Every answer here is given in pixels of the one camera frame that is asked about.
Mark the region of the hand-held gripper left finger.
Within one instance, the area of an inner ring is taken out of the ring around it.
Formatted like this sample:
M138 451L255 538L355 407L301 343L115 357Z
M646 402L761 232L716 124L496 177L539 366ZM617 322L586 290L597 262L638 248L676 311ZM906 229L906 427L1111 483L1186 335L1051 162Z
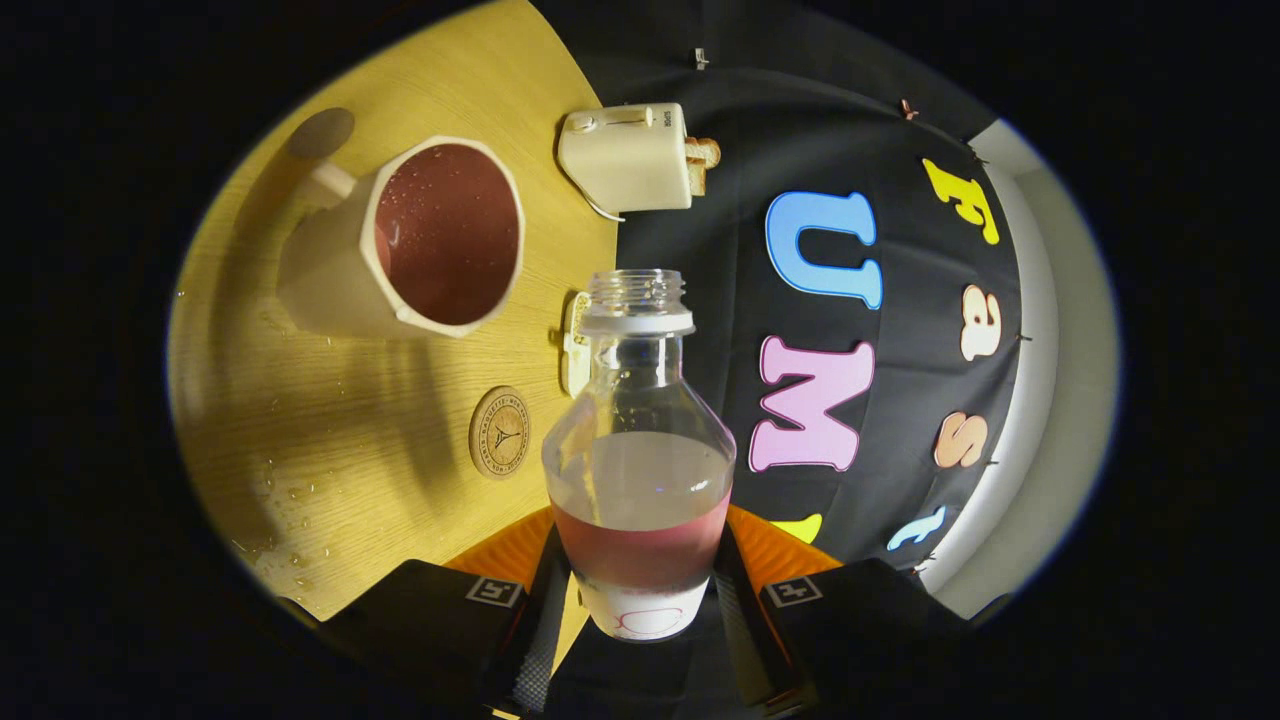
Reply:
M539 716L550 689L570 565L553 511L509 524L445 564L403 561L319 635L466 719Z

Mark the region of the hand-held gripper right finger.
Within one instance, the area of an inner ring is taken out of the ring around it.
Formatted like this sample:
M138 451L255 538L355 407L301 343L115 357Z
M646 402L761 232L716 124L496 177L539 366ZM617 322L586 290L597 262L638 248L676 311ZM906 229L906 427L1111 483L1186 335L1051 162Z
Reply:
M963 618L914 575L840 562L737 506L713 577L739 692L767 719L879 719L955 698L1001 606Z

